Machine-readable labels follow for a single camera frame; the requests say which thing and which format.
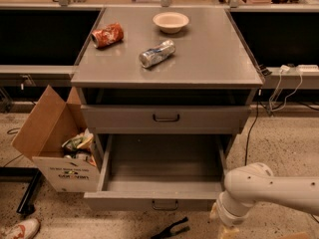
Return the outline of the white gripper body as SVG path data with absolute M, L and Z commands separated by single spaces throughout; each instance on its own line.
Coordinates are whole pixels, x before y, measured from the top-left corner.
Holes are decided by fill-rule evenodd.
M 219 194 L 216 200 L 216 210 L 222 221 L 228 227 L 242 224 L 249 216 L 254 204 L 242 203 L 234 199 L 227 191 Z

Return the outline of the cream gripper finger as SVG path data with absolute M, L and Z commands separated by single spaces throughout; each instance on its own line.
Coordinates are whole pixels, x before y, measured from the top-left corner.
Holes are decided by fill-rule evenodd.
M 218 218 L 218 213 L 217 213 L 217 204 L 213 203 L 211 210 L 210 210 L 210 214 L 209 214 L 209 219 L 210 220 L 216 220 Z
M 236 227 L 227 227 L 221 225 L 219 229 L 219 239 L 235 239 L 238 233 L 239 229 Z

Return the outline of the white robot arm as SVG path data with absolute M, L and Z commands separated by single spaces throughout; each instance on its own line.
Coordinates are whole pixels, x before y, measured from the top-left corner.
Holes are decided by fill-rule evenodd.
M 269 202 L 319 217 L 319 178 L 275 176 L 261 162 L 229 170 L 210 211 L 217 220 L 217 239 L 235 239 L 238 226 L 258 202 Z

